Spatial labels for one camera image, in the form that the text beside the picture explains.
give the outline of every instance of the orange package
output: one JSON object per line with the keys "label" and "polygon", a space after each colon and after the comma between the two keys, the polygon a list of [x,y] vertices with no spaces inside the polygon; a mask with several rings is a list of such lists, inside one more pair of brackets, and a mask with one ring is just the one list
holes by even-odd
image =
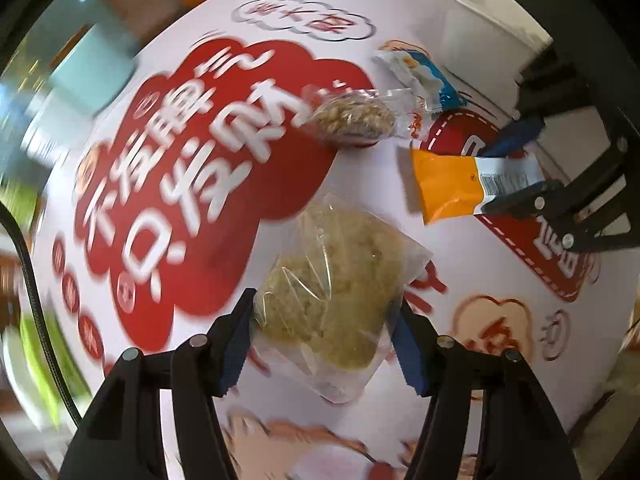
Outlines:
{"label": "orange package", "polygon": [[436,155],[411,150],[424,223],[482,213],[497,196],[543,180],[536,158]]}

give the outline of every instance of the green object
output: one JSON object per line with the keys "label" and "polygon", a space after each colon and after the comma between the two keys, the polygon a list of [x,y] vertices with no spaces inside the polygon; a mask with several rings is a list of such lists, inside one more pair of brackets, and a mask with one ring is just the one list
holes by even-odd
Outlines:
{"label": "green object", "polygon": [[[89,396],[89,388],[84,382],[84,378],[80,374],[76,362],[69,353],[55,314],[52,312],[46,312],[44,316],[53,351],[56,354],[60,370],[62,371],[62,376],[65,379],[71,396],[75,399]],[[47,365],[47,360],[44,357],[44,352],[42,350],[42,345],[40,344],[40,339],[38,338],[38,331],[33,317],[27,315],[22,316],[20,320],[20,339],[22,340],[24,356],[27,359],[27,365],[31,372],[31,376],[33,377],[36,387],[44,400],[51,420],[54,425],[57,426],[60,423],[58,407],[62,403],[62,398],[58,393],[58,388],[56,387],[56,383],[54,382],[51,371],[49,370],[49,365]]]}
{"label": "green object", "polygon": [[0,202],[18,222],[20,229],[28,231],[36,211],[38,193],[17,180],[0,179]]}

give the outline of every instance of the candy wrapper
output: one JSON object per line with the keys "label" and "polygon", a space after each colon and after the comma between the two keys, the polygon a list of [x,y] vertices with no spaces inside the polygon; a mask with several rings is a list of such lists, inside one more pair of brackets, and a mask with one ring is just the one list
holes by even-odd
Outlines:
{"label": "candy wrapper", "polygon": [[331,194],[296,227],[255,295],[252,343],[272,371],[347,402],[391,350],[402,290],[431,253]]}
{"label": "candy wrapper", "polygon": [[387,41],[374,58],[398,78],[404,86],[424,101],[424,110],[443,112],[466,105],[423,48],[402,41]]}
{"label": "candy wrapper", "polygon": [[488,158],[411,150],[424,223],[482,213],[497,196],[544,180],[536,157]]}
{"label": "candy wrapper", "polygon": [[303,98],[313,110],[304,130],[342,146],[367,146],[389,137],[420,139],[422,100],[409,89],[331,92],[306,86]]}

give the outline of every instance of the silver bolt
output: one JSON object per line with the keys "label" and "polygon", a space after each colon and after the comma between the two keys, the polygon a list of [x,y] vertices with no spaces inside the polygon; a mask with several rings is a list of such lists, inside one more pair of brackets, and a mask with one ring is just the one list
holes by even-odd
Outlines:
{"label": "silver bolt", "polygon": [[122,358],[125,361],[133,361],[133,359],[137,358],[139,354],[140,354],[140,350],[138,350],[137,348],[127,348],[122,353]]}
{"label": "silver bolt", "polygon": [[439,336],[439,338],[436,339],[436,343],[438,343],[438,346],[440,348],[453,348],[453,345],[456,344],[455,341],[453,341],[452,337],[449,337],[448,335],[441,335]]}
{"label": "silver bolt", "polygon": [[616,146],[618,147],[618,151],[620,153],[626,153],[626,150],[629,147],[629,143],[628,140],[626,140],[626,137],[618,137],[618,140],[616,141]]}
{"label": "silver bolt", "polygon": [[193,348],[200,348],[201,346],[206,345],[208,341],[209,339],[207,339],[207,336],[204,334],[196,334],[189,339],[189,345]]}
{"label": "silver bolt", "polygon": [[562,247],[571,249],[574,246],[575,237],[571,233],[567,233],[562,237]]}
{"label": "silver bolt", "polygon": [[504,356],[512,363],[517,363],[522,359],[522,354],[513,348],[507,348],[504,351]]}

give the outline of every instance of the cloud-shaped outline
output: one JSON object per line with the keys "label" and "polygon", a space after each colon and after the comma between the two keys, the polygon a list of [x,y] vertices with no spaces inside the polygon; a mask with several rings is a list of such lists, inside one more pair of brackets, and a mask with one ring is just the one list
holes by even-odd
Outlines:
{"label": "cloud-shaped outline", "polygon": [[245,2],[244,4],[242,4],[241,6],[236,7],[232,12],[231,12],[231,19],[234,20],[237,23],[242,23],[242,22],[247,22],[247,23],[253,23],[254,25],[257,25],[257,27],[261,28],[262,30],[292,30],[292,32],[294,32],[295,34],[307,34],[310,37],[314,38],[315,40],[318,41],[329,41],[329,42],[339,42],[339,41],[346,41],[346,40],[366,40],[367,38],[371,38],[373,35],[375,35],[377,28],[376,26],[371,23],[371,20],[369,18],[367,18],[366,16],[360,15],[360,14],[353,14],[352,12],[347,12],[346,10],[343,9],[337,9],[336,7],[332,7],[329,4],[326,4],[324,2],[308,2],[306,0],[280,0],[281,2],[297,2],[299,4],[318,4],[318,5],[322,5],[323,7],[326,7],[327,10],[338,10],[339,12],[342,12],[343,14],[347,15],[347,16],[356,16],[358,18],[361,18],[364,20],[364,22],[369,25],[370,28],[370,33],[367,34],[364,38],[341,38],[340,40],[326,40],[325,38],[319,38],[318,36],[316,36],[316,34],[313,31],[308,31],[308,32],[304,32],[302,30],[297,30],[296,29],[296,25],[293,24],[290,27],[269,27],[268,25],[266,25],[263,20],[257,20],[255,18],[241,18],[239,15],[240,9],[241,7],[244,7],[248,4],[253,4],[255,2],[261,2],[263,0],[252,0],[250,2]]}

